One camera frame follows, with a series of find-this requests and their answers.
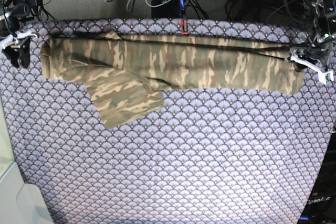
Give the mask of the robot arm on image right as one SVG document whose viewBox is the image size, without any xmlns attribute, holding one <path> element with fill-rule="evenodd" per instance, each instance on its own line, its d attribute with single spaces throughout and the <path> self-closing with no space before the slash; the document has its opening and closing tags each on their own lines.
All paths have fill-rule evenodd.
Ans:
<svg viewBox="0 0 336 224">
<path fill-rule="evenodd" d="M 293 16 L 287 0 L 283 3 L 293 21 L 306 27 L 308 33 L 306 42 L 290 48 L 289 60 L 299 70 L 309 68 L 323 77 L 331 77 L 329 61 L 335 44 L 335 0 L 302 0 L 304 11 L 300 18 Z"/>
</svg>

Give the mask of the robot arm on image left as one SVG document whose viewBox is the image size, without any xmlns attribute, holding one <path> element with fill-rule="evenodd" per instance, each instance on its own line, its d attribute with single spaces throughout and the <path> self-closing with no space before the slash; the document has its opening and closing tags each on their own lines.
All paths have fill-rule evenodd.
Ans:
<svg viewBox="0 0 336 224">
<path fill-rule="evenodd" d="M 30 41 L 38 37 L 31 30 L 20 31 L 20 19 L 27 17 L 30 10 L 24 1 L 1 0 L 1 54 L 15 68 L 29 67 Z"/>
</svg>

